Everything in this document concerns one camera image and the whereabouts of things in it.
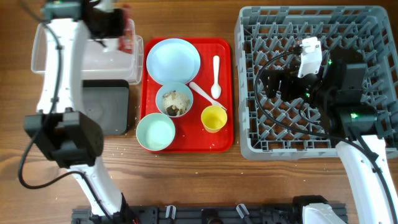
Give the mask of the red snack wrapper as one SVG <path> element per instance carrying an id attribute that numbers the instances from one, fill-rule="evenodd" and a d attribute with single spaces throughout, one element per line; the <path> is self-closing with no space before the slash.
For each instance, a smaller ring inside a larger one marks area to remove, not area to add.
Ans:
<path id="1" fill-rule="evenodd" d="M 123 18 L 124 18 L 124 30 L 123 35 L 119 38 L 118 50 L 133 54 L 134 51 L 134 32 L 131 28 L 131 22 L 129 18 L 130 7 L 127 4 L 122 5 Z"/>

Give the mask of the yellow plastic cup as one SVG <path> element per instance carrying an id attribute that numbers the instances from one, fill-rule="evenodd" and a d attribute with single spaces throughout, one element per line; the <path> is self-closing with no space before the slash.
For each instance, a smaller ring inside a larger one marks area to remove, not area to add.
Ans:
<path id="1" fill-rule="evenodd" d="M 208 106 L 201 113 L 201 122 L 209 133 L 220 131 L 226 125 L 227 120 L 226 110 L 220 106 Z"/>

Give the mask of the light blue food bowl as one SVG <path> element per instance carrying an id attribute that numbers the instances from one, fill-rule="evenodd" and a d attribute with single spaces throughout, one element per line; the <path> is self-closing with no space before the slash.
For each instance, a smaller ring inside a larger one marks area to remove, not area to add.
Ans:
<path id="1" fill-rule="evenodd" d="M 188 113 L 189 110 L 191 109 L 191 107 L 193 106 L 193 93 L 189 89 L 189 87 L 186 86 L 186 84 L 179 83 L 179 82 L 166 83 L 165 85 L 163 85 L 159 89 L 159 91 L 157 92 L 156 97 L 155 97 L 155 103 L 156 103 L 156 107 L 158 108 L 158 110 L 161 113 L 167 115 L 165 113 L 165 110 L 164 110 L 163 105 L 162 105 L 162 102 L 163 102 L 162 97 L 163 97 L 164 94 L 166 94 L 167 92 L 172 91 L 172 90 L 184 92 L 189 97 L 189 99 L 190 99 L 190 107 L 189 107 L 188 111 L 186 112 L 186 113 Z M 169 116 L 169 117 L 171 117 L 171 118 L 179 118 L 181 116 Z"/>

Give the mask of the rice and food leftovers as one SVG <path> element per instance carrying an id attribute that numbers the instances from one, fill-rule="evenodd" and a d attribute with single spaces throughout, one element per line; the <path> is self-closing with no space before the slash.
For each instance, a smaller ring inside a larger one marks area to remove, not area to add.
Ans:
<path id="1" fill-rule="evenodd" d="M 190 107 L 189 97 L 181 91 L 169 91 L 163 95 L 162 100 L 163 108 L 168 116 L 181 116 Z"/>

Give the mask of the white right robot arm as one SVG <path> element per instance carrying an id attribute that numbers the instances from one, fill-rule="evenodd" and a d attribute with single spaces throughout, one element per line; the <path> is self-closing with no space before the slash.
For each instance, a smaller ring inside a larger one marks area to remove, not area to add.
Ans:
<path id="1" fill-rule="evenodd" d="M 370 145 L 365 141 L 365 136 L 378 138 L 382 124 L 378 120 L 376 110 L 361 102 L 363 94 L 361 85 L 366 71 L 363 56 L 355 50 L 334 49 L 329 53 L 327 65 L 310 75 L 301 73 L 303 66 L 289 70 L 269 69 L 273 62 L 287 56 L 289 53 L 286 52 L 273 57 L 257 72 L 254 81 L 254 99 L 258 109 L 275 124 L 296 133 L 328 138 L 350 146 L 355 140 L 359 141 L 360 145 L 356 150 L 370 161 L 373 171 L 381 182 L 382 192 L 386 195 L 387 209 L 392 221 L 397 223 L 393 194 L 387 187 L 381 166 L 376 163 L 380 157 L 371 151 Z M 316 107 L 321 112 L 320 124 L 325 132 L 316 133 L 294 128 L 276 120 L 269 112 L 264 111 L 259 100 L 261 91 L 264 91 L 268 98 L 275 97 L 279 91 L 284 101 L 304 99 L 311 107 Z"/>

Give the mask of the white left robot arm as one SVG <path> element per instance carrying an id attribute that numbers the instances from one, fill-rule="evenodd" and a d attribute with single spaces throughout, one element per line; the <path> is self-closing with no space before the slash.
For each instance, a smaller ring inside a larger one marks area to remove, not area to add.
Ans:
<path id="1" fill-rule="evenodd" d="M 85 113 L 81 77 L 87 41 L 123 36 L 124 11 L 113 1 L 46 1 L 35 20 L 45 29 L 47 58 L 36 113 L 25 117 L 30 145 L 75 178 L 92 222 L 132 223 L 134 213 L 104 166 L 103 130 Z"/>

